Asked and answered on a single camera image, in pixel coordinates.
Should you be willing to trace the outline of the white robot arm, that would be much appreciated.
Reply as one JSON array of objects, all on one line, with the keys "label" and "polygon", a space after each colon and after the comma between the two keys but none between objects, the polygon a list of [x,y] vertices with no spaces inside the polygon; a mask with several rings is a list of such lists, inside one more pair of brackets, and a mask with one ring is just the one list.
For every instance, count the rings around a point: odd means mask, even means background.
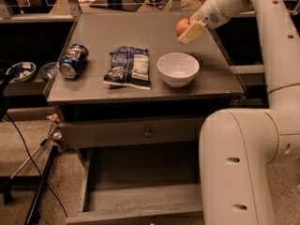
[{"label": "white robot arm", "polygon": [[224,109],[200,132],[204,225],[276,225],[265,167],[299,157],[300,37],[284,0],[206,0],[176,25],[183,44],[254,10],[269,106]]}]

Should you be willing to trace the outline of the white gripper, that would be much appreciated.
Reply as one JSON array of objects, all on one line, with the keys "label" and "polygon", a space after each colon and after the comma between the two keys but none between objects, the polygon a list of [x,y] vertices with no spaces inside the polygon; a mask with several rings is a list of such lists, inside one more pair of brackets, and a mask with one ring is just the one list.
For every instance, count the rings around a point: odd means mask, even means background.
[{"label": "white gripper", "polygon": [[200,9],[189,17],[189,28],[177,39],[182,44],[189,44],[204,34],[206,26],[210,29],[218,28],[235,15],[252,9],[249,0],[206,0]]}]

